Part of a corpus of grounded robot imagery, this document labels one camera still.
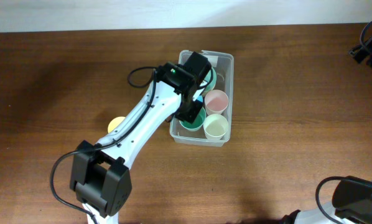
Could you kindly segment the clear plastic storage container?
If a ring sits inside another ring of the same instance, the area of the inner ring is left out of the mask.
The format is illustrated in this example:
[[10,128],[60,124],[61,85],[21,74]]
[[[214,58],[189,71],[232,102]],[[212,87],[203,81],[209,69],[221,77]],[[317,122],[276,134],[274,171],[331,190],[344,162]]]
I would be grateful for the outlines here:
[[174,118],[170,123],[169,133],[179,144],[222,147],[231,137],[234,57],[231,54],[209,50],[202,50],[200,54],[208,59],[216,72],[216,82],[213,89],[224,91],[229,98],[228,107],[221,114],[228,122],[228,130],[221,139],[207,139],[203,126],[197,131],[189,131],[181,125],[179,120]]

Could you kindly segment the mint green plastic bowl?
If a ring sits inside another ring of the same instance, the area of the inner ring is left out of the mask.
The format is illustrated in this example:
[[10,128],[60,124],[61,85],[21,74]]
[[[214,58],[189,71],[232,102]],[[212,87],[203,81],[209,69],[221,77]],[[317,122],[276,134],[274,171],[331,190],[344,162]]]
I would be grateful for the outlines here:
[[204,89],[202,92],[202,96],[205,96],[209,91],[213,90],[215,85],[216,85],[216,79],[217,79],[217,74],[214,68],[212,68],[204,78],[204,81],[208,83],[210,80],[211,82],[209,85]]

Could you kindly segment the pink plastic cup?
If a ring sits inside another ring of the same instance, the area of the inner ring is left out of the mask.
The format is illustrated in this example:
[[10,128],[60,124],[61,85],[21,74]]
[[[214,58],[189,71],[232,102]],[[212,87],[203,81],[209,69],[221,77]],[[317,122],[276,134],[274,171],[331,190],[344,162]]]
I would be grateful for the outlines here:
[[224,91],[212,90],[205,95],[204,103],[208,115],[222,114],[229,105],[229,98]]

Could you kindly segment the green plastic cup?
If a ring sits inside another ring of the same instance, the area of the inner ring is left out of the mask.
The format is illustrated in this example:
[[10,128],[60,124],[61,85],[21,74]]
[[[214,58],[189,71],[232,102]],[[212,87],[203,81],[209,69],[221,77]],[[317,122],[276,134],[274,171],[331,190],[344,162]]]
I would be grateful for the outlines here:
[[179,121],[179,123],[186,130],[194,132],[194,131],[198,131],[203,126],[203,123],[204,123],[206,117],[207,117],[206,116],[206,111],[205,111],[204,108],[202,108],[199,111],[199,113],[198,113],[197,117],[195,118],[194,122],[189,123],[187,121]]

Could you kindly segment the yellow plastic cup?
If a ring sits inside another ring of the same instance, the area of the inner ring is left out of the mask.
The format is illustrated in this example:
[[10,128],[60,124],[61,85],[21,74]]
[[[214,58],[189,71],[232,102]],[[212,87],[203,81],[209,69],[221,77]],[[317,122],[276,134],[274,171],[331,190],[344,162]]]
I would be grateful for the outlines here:
[[118,116],[112,119],[108,125],[108,133],[112,132],[118,125],[120,125],[124,121],[124,119],[124,116]]

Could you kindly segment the cream white plastic cup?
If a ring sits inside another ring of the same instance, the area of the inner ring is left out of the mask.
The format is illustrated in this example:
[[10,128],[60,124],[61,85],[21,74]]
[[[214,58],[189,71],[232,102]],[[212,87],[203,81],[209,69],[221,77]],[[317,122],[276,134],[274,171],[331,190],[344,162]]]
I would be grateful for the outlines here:
[[211,114],[203,123],[205,136],[209,140],[220,140],[229,130],[228,120],[220,114]]

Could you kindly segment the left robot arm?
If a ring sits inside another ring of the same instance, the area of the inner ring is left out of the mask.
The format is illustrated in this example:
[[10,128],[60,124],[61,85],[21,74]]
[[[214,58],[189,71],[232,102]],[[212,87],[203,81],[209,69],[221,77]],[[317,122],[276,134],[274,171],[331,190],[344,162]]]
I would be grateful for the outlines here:
[[73,157],[70,189],[82,203],[88,223],[116,223],[132,191],[131,166],[148,139],[168,118],[192,123],[203,103],[199,95],[212,82],[213,65],[192,52],[186,62],[152,68],[146,94],[134,109],[95,144],[82,141]]

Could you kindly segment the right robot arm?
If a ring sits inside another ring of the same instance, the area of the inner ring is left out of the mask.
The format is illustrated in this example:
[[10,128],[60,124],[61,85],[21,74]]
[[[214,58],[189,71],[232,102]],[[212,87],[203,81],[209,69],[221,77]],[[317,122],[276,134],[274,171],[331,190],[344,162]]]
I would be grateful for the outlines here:
[[[367,65],[372,68],[372,36],[353,47],[349,54],[361,63],[368,57]],[[332,201],[322,204],[320,190],[330,181],[338,181],[332,196]],[[353,176],[332,176],[320,181],[315,190],[317,208],[311,210],[296,210],[285,215],[279,223],[371,223],[372,224],[372,180]]]

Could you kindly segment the blue plastic cup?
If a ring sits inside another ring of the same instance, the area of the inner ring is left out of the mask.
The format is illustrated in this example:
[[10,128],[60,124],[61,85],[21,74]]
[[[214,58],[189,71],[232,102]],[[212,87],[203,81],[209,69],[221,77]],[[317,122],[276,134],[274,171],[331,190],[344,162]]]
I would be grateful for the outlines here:
[[203,103],[203,96],[202,95],[198,96],[197,101]]

